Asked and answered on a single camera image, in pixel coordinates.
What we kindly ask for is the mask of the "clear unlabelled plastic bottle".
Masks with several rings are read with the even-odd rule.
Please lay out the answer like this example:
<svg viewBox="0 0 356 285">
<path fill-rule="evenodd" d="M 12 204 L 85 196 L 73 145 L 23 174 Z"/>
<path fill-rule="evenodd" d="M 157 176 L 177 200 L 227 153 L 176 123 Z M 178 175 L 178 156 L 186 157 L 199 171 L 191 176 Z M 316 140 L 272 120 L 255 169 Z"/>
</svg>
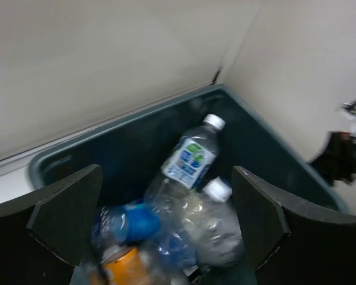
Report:
<svg viewBox="0 0 356 285">
<path fill-rule="evenodd" d="M 177 216 L 201 264 L 227 267 L 243 253 L 237 214 L 228 202 L 232 193 L 231 187 L 217 177 L 201 192 L 193 191 L 178 203 Z"/>
</svg>

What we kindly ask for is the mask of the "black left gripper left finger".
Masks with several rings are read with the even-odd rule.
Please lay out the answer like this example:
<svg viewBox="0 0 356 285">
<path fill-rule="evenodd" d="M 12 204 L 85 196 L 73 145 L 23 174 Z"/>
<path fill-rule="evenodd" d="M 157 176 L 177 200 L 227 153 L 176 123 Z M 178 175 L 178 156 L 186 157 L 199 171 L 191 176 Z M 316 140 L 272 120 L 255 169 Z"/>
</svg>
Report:
<svg viewBox="0 0 356 285">
<path fill-rule="evenodd" d="M 69 284 L 103 174 L 97 164 L 0 204 L 0 284 Z"/>
</svg>

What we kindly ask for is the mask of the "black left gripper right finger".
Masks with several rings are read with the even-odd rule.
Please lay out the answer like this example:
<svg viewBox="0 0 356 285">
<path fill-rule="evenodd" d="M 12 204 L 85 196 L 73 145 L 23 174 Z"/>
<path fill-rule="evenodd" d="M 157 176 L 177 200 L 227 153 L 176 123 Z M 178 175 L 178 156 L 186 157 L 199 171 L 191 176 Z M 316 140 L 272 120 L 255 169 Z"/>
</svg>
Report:
<svg viewBox="0 0 356 285">
<path fill-rule="evenodd" d="M 356 216 L 300 198 L 240 166 L 231 185 L 258 284 L 356 284 Z"/>
</svg>

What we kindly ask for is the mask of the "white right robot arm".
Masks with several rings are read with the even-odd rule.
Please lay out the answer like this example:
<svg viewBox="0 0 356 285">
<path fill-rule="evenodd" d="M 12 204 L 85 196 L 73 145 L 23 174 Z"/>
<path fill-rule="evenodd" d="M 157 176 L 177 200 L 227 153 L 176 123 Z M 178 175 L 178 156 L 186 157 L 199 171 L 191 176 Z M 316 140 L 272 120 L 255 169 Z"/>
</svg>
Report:
<svg viewBox="0 0 356 285">
<path fill-rule="evenodd" d="M 335 181 L 351 184 L 356 180 L 356 135 L 332 131 L 320 154 L 310 165 L 330 185 Z"/>
</svg>

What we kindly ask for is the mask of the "clear bottle white blue label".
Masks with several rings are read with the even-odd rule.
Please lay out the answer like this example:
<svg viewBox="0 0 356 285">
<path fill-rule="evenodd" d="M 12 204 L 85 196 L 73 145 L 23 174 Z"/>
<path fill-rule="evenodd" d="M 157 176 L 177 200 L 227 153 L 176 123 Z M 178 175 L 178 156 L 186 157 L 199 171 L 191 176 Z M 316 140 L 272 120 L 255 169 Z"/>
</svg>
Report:
<svg viewBox="0 0 356 285">
<path fill-rule="evenodd" d="M 218 135 L 224 126 L 223 119 L 208 114 L 201 126 L 188 129 L 146 190 L 144 201 L 178 199 L 192 192 L 219 155 Z"/>
</svg>

